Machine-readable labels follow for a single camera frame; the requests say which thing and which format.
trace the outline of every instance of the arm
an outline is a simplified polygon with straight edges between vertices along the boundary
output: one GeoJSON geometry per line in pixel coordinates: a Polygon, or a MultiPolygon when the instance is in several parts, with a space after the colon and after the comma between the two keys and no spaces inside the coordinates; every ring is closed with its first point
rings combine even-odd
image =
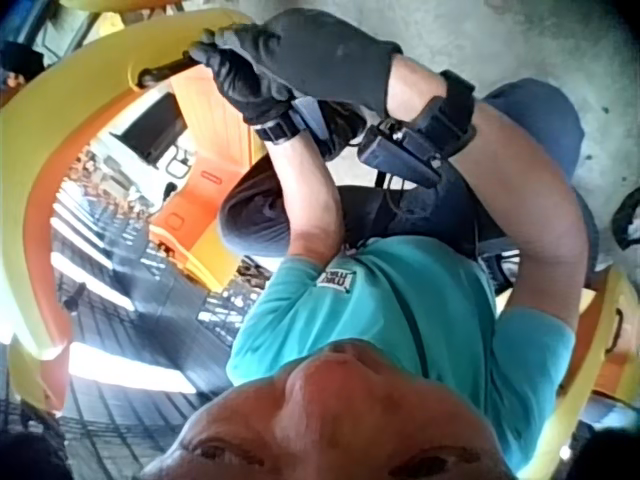
{"type": "MultiPolygon", "coordinates": [[[[387,108],[410,121],[446,85],[406,57],[396,55],[387,108]]],[[[453,159],[478,199],[520,249],[520,271],[509,307],[548,313],[575,330],[588,251],[575,194],[545,151],[524,130],[478,102],[476,138],[453,159]]]]}
{"type": "Polygon", "coordinates": [[[326,267],[342,245],[338,189],[308,132],[280,145],[267,144],[282,186],[291,239],[288,255],[326,267]]]}

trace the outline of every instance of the black glove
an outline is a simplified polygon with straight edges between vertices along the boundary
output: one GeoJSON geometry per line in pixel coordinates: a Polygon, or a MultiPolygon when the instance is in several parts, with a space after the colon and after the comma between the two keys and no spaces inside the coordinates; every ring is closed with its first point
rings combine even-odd
{"type": "Polygon", "coordinates": [[[286,10],[263,25],[234,25],[216,32],[232,49],[296,91],[323,100],[364,105],[386,116],[391,59],[402,53],[327,12],[286,10]]]}
{"type": "Polygon", "coordinates": [[[243,116],[248,125],[262,125],[291,108],[292,91],[262,73],[251,62],[232,50],[220,49],[215,34],[205,31],[202,41],[189,48],[189,54],[213,72],[220,94],[243,116]]]}

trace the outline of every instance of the orange seat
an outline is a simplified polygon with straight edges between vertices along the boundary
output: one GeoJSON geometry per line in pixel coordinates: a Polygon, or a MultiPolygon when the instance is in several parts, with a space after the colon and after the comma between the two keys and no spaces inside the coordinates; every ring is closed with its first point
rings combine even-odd
{"type": "Polygon", "coordinates": [[[238,259],[217,238],[218,211],[264,146],[220,95],[206,67],[174,76],[171,85],[196,144],[196,162],[185,186],[152,218],[151,240],[167,245],[180,267],[219,290],[238,259]]]}

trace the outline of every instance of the dark pants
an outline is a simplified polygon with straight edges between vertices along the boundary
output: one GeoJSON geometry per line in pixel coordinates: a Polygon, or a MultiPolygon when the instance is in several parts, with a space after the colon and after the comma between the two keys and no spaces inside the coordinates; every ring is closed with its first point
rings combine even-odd
{"type": "MultiPolygon", "coordinates": [[[[571,180],[584,131],[578,113],[562,91],[526,78],[494,90],[484,100],[529,132],[558,163],[567,181],[571,180]]],[[[345,244],[356,247],[372,237],[421,235],[437,238],[469,257],[478,250],[482,254],[512,249],[462,176],[449,163],[443,165],[442,172],[442,182],[434,189],[415,187],[400,192],[373,186],[339,186],[345,244]]],[[[588,229],[593,230],[591,213],[581,198],[579,201],[588,229]]],[[[282,189],[268,157],[258,161],[225,200],[220,231],[227,246],[237,253],[285,255],[289,222],[282,189]]]]}

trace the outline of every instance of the eye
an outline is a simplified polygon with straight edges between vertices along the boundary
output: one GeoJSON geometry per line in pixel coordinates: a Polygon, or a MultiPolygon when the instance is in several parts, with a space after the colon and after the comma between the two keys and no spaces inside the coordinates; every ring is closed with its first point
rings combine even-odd
{"type": "Polygon", "coordinates": [[[424,480],[440,475],[460,464],[473,464],[481,459],[476,450],[465,447],[434,447],[418,452],[401,465],[389,470],[394,480],[424,480]]]}
{"type": "Polygon", "coordinates": [[[206,458],[212,462],[224,463],[226,465],[248,465],[263,467],[264,460],[257,455],[226,442],[207,442],[194,447],[186,448],[193,455],[206,458]]]}
{"type": "Polygon", "coordinates": [[[395,480],[422,480],[447,470],[449,460],[439,456],[414,456],[389,471],[395,480]]]}

